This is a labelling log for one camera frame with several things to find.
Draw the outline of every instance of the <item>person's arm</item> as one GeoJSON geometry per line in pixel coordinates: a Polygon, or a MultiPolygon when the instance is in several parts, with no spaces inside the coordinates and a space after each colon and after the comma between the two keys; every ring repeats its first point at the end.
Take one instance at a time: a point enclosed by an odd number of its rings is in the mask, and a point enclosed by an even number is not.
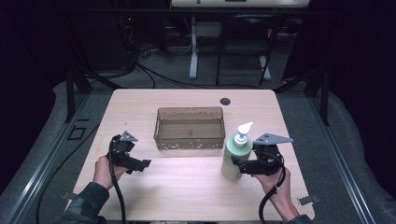
{"type": "MultiPolygon", "coordinates": [[[[117,180],[127,169],[114,167],[117,180]]],[[[103,156],[95,164],[93,181],[67,207],[56,223],[97,223],[97,215],[109,197],[108,190],[113,187],[109,172],[109,161],[103,156]]]]}
{"type": "MultiPolygon", "coordinates": [[[[268,193],[276,184],[281,174],[281,169],[273,175],[254,175],[262,184],[262,189],[268,193]]],[[[283,221],[289,224],[312,223],[307,215],[300,215],[297,208],[291,202],[290,196],[290,171],[286,169],[286,177],[276,194],[271,196],[270,202],[282,217],[283,221]]]]}

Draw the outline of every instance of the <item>black circular hole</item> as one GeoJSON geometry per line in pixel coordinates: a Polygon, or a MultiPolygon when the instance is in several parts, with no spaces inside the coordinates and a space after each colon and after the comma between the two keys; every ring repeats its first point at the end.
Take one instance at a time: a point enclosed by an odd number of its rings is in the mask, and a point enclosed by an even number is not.
{"type": "Polygon", "coordinates": [[[222,105],[229,105],[231,103],[231,100],[228,98],[221,98],[220,103],[222,105]]]}

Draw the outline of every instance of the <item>white pump head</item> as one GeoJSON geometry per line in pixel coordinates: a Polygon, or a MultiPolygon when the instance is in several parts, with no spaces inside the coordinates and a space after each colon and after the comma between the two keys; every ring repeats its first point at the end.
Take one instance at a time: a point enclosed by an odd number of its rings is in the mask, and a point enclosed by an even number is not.
{"type": "Polygon", "coordinates": [[[238,134],[233,139],[233,144],[236,147],[244,147],[247,144],[248,138],[247,134],[250,131],[250,127],[253,125],[253,122],[249,122],[246,124],[242,124],[238,127],[238,134]]]}

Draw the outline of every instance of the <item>sleeve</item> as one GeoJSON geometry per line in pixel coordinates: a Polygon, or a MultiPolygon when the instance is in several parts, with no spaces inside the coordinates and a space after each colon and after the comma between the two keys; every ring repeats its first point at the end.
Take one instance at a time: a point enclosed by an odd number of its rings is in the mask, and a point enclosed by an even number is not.
{"type": "Polygon", "coordinates": [[[309,218],[306,214],[303,214],[288,221],[287,224],[310,224],[310,223],[313,223],[311,218],[309,218]]]}
{"type": "Polygon", "coordinates": [[[97,215],[108,197],[109,193],[105,187],[91,182],[55,223],[97,223],[97,215]]]}

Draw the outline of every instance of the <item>pump dispenser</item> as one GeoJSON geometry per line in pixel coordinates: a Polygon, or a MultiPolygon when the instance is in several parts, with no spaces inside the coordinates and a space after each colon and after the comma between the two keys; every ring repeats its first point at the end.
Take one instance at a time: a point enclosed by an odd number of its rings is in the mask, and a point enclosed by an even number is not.
{"type": "Polygon", "coordinates": [[[253,141],[247,134],[252,125],[253,122],[242,124],[238,127],[238,133],[233,133],[227,138],[221,172],[228,179],[235,180],[242,176],[239,167],[233,164],[231,156],[238,157],[242,161],[248,160],[251,149],[253,149],[253,141]]]}

